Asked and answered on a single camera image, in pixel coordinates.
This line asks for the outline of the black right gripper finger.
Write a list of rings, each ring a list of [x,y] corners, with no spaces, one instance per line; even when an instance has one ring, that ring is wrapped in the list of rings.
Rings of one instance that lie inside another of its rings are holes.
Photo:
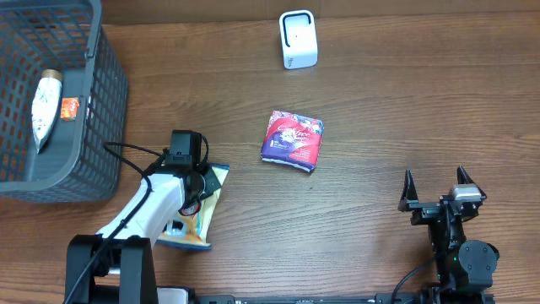
[[[412,212],[419,207],[419,198],[413,181],[412,172],[407,169],[405,172],[404,186],[397,209],[401,212]]]
[[[486,199],[487,194],[482,190],[480,186],[478,186],[474,180],[467,174],[467,171],[464,169],[463,166],[458,166],[456,169],[456,176],[457,181],[459,184],[474,184],[478,191],[480,192],[481,199]]]

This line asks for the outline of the gold blue wipes packet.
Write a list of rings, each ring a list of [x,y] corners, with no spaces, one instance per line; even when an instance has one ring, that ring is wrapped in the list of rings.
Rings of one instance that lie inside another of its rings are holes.
[[[210,170],[205,176],[206,189],[201,196],[199,211],[188,216],[182,213],[175,214],[167,222],[157,242],[186,250],[210,250],[211,244],[207,242],[208,230],[221,188],[229,172],[229,165],[211,163]]]

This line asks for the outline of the red purple pad package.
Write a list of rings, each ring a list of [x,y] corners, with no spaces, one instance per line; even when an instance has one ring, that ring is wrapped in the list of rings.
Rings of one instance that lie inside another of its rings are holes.
[[[273,111],[262,144],[262,160],[312,173],[323,134],[324,123],[319,119]]]

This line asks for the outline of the small orange packet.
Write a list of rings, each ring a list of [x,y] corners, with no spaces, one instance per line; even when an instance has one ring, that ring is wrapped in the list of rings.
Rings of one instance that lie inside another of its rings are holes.
[[[80,107],[78,97],[62,98],[60,118],[63,121],[75,121]]]

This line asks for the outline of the white tube with gold cap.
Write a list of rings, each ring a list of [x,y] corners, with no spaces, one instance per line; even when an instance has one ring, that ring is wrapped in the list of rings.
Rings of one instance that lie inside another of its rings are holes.
[[[54,69],[42,72],[31,104],[31,122],[36,153],[48,140],[57,119],[62,95],[62,74]]]

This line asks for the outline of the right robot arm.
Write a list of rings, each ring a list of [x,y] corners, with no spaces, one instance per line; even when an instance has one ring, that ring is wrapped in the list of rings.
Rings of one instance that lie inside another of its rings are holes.
[[[410,170],[405,172],[402,196],[397,209],[410,212],[412,225],[426,225],[433,257],[406,274],[392,291],[391,303],[404,303],[400,289],[410,278],[431,265],[438,281],[424,285],[412,303],[493,303],[485,291],[493,285],[493,273],[500,258],[490,243],[468,240],[463,224],[479,214],[486,193],[462,166],[456,169],[457,184],[436,202],[422,203]]]

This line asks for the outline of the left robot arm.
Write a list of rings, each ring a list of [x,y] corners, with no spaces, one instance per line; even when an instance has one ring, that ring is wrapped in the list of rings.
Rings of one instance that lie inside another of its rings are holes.
[[[187,211],[184,180],[153,174],[119,215],[93,235],[76,235],[67,248],[66,303],[195,302],[186,287],[159,286],[153,248],[161,242],[189,250],[208,250],[208,230],[229,167],[212,164],[202,202]]]

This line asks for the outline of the white barcode scanner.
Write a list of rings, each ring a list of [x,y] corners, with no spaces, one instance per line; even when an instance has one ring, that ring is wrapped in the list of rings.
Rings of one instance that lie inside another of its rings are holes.
[[[283,66],[288,70],[315,66],[318,44],[312,12],[306,9],[285,12],[280,16],[278,25]]]

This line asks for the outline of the grey plastic shopping basket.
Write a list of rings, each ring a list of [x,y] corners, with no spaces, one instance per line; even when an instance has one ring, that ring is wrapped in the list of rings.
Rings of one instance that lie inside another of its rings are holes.
[[[113,196],[120,161],[103,148],[120,142],[128,81],[102,27],[99,1],[1,3],[1,194],[37,203]],[[44,70],[63,76],[74,120],[57,119],[41,151],[31,104]]]

